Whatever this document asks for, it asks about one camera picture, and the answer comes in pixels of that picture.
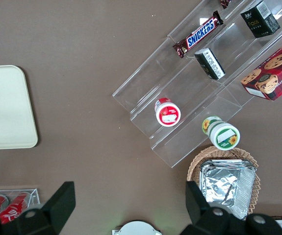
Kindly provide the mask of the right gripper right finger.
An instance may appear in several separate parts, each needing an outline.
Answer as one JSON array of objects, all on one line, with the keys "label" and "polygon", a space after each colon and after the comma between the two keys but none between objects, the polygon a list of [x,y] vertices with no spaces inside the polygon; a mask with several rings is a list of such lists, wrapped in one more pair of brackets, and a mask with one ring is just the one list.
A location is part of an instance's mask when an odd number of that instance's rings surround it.
[{"label": "right gripper right finger", "polygon": [[243,220],[228,213],[226,209],[211,207],[194,181],[187,181],[185,203],[191,219],[183,235],[246,235]]}]

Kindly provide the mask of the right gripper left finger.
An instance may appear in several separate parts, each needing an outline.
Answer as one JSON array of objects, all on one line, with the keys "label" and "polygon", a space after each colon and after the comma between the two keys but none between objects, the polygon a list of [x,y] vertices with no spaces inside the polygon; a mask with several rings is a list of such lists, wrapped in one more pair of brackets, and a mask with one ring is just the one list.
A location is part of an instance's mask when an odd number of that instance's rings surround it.
[{"label": "right gripper left finger", "polygon": [[4,235],[58,235],[76,206],[75,184],[64,182],[40,208],[24,211],[2,226]]}]

